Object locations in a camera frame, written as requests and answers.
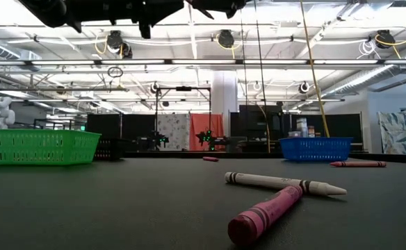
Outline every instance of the crayon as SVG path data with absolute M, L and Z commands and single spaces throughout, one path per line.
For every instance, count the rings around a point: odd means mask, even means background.
M 333 167 L 386 167 L 386 162 L 368 161 L 368 162 L 332 162 Z
M 225 174 L 225 180 L 226 182 L 233 184 L 255 185 L 279 190 L 290 185 L 300 186 L 304 194 L 316 194 L 323 196 L 347 194 L 347 190 L 344 190 L 343 188 L 318 181 L 304 181 L 291 178 L 260 176 L 255 174 L 242 174 L 234 172 L 227 172 Z
M 228 224 L 228 236 L 238 246 L 253 243 L 281 217 L 300 197 L 302 188 L 288 186 L 237 215 Z
M 208 156 L 203 157 L 203 160 L 209 160 L 209 161 L 213 161 L 213 162 L 218 162 L 218 158 L 208 157 Z

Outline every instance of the white crayon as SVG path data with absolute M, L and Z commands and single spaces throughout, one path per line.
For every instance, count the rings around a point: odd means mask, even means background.
M 344 190 L 343 188 L 335 187 L 328 183 L 318 181 L 304 181 L 291 178 L 260 176 L 236 172 L 227 172 L 225 174 L 225 180 L 226 182 L 233 184 L 255 185 L 265 188 L 275 188 L 278 190 L 284 189 L 290 185 L 298 185 L 302 188 L 304 194 L 316 194 L 323 196 L 347 194 L 347 190 Z

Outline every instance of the red crayon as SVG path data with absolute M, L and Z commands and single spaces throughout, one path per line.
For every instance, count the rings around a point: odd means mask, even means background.
M 215 157 L 208 157 L 208 156 L 203 157 L 203 160 L 209 160 L 209 161 L 218 162 L 218 158 L 215 158 Z
M 238 246 L 253 243 L 302 196 L 302 193 L 300 186 L 288 186 L 266 201 L 237 215 L 228 224 L 229 238 Z
M 386 162 L 370 161 L 370 162 L 332 162 L 334 167 L 385 167 Z

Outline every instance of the column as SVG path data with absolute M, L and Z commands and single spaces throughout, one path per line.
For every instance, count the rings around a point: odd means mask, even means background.
M 211 111 L 213 114 L 223 115 L 223 129 L 225 135 L 230 135 L 230 112 L 238 112 L 237 75 L 235 71 L 213 72 L 211 89 Z

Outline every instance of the green basket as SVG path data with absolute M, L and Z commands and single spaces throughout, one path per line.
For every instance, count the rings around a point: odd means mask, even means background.
M 91 163 L 100 134 L 46 129 L 0 129 L 0 165 Z

